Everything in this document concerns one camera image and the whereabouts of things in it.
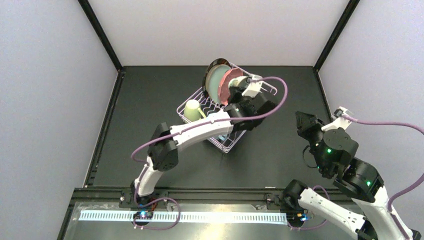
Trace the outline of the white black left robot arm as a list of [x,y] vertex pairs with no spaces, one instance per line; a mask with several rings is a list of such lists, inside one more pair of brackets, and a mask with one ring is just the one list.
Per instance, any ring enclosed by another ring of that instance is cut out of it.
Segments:
[[141,160],[143,169],[132,184],[133,201],[141,205],[142,198],[153,193],[163,173],[178,164],[179,153],[187,147],[215,136],[256,128],[264,118],[282,106],[287,95],[284,94],[279,103],[273,97],[263,92],[258,92],[254,97],[236,93],[224,109],[205,118],[174,126],[168,126],[165,122],[159,124],[151,140],[131,154],[131,158],[138,161],[137,153],[147,149],[146,159]]

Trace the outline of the pink dotted plate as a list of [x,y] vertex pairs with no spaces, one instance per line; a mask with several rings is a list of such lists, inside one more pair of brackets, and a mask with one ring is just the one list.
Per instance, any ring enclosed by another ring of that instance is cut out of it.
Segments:
[[218,100],[219,103],[226,106],[228,104],[228,99],[230,97],[230,82],[232,79],[242,77],[244,74],[242,70],[239,68],[232,68],[227,70],[223,77],[221,78],[221,81],[218,86]]

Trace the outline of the black striped rim dinner plate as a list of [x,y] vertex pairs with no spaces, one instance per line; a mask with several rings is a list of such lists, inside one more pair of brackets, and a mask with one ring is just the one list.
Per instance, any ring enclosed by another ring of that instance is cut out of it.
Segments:
[[224,74],[231,69],[230,63],[224,58],[215,59],[207,68],[202,80],[202,92],[219,104],[219,87]]

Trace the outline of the green glazed small bowl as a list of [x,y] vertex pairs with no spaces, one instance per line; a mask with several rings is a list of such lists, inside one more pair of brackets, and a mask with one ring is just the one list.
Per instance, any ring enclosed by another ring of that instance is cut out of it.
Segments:
[[245,89],[249,85],[248,76],[238,76],[231,79],[228,83],[228,88],[242,88]]

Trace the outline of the light blue mug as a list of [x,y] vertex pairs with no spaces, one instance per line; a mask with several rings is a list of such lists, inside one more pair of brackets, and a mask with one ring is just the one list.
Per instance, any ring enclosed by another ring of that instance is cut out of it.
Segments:
[[223,144],[229,138],[228,134],[222,134],[216,137],[217,141]]

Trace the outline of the white wire dish rack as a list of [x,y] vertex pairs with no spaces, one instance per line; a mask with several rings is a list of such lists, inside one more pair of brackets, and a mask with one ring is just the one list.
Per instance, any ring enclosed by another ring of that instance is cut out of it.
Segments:
[[277,101],[278,90],[224,58],[214,60],[207,68],[202,86],[177,109],[179,117],[189,124],[204,118],[243,118],[265,114]]

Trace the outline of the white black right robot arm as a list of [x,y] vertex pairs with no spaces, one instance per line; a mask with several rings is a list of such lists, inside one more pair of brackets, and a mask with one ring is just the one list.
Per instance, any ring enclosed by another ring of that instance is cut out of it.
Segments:
[[340,107],[331,123],[325,124],[313,114],[297,111],[298,135],[308,141],[308,149],[322,177],[362,210],[357,214],[319,195],[299,180],[292,180],[282,192],[283,207],[294,215],[287,219],[291,228],[301,229],[308,210],[323,217],[354,240],[419,240],[419,231],[407,227],[393,206],[378,170],[356,157],[359,144],[347,133],[355,122],[348,110]]

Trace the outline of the white led light strip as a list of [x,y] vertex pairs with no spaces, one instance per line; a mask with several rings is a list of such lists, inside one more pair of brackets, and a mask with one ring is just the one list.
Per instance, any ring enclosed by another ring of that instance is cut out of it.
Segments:
[[286,214],[279,212],[155,211],[148,216],[146,211],[82,210],[77,219],[79,221],[132,222],[134,218],[137,222],[152,223],[174,223],[179,218],[180,223],[287,224]]

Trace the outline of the black frame post left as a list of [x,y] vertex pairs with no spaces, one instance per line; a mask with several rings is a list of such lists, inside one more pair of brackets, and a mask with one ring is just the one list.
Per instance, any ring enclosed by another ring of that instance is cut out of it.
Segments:
[[121,72],[123,69],[123,65],[121,64],[90,2],[88,0],[78,0],[78,3],[80,4],[93,30],[95,31],[97,37],[99,38],[103,48],[105,49],[107,55],[109,56],[111,62],[113,63],[116,71]]

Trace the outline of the black frame post right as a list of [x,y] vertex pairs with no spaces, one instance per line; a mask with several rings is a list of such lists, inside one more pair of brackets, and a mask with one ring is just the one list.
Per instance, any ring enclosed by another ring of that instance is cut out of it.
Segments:
[[313,69],[316,73],[318,73],[321,68],[323,67],[325,61],[327,60],[328,56],[330,55],[332,49],[334,48],[337,40],[339,39],[340,35],[342,34],[344,28],[346,27],[347,23],[349,22],[351,16],[353,15],[355,9],[357,8],[358,4],[360,3],[360,0],[349,0],[346,7],[344,8],[340,18],[338,19],[332,33],[330,34],[322,52],[320,53],[315,65],[313,66]]

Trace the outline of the green flower plate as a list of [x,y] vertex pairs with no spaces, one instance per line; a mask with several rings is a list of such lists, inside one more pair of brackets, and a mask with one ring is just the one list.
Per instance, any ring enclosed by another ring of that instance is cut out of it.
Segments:
[[219,103],[218,88],[224,73],[231,67],[226,64],[218,64],[213,66],[206,75],[205,86],[206,92],[214,103]]

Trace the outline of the cream mug green handle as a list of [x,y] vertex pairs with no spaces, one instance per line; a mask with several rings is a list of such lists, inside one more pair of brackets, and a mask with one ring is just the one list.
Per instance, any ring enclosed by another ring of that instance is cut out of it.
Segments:
[[191,123],[206,118],[206,115],[201,109],[200,102],[195,99],[190,99],[186,102],[183,110],[183,116],[185,117],[186,123]]

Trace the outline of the black frame post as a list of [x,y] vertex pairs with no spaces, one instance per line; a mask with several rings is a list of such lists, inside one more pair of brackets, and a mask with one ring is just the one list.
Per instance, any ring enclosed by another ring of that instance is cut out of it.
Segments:
[[103,48],[105,49],[107,55],[109,56],[111,62],[113,63],[116,71],[121,72],[123,69],[123,65],[121,64],[90,2],[88,0],[78,0],[78,3],[80,4],[93,30],[95,31],[97,37],[99,38]]
[[358,4],[360,3],[360,0],[349,0],[346,7],[344,8],[340,18],[338,19],[332,33],[330,34],[322,52],[320,53],[315,65],[313,66],[313,69],[316,73],[318,73],[321,68],[323,67],[325,61],[327,60],[328,56],[330,55],[332,49],[334,48],[337,40],[339,39],[340,35],[342,34],[344,28],[346,27],[347,23],[349,22],[351,16],[353,15],[355,9],[357,8]]

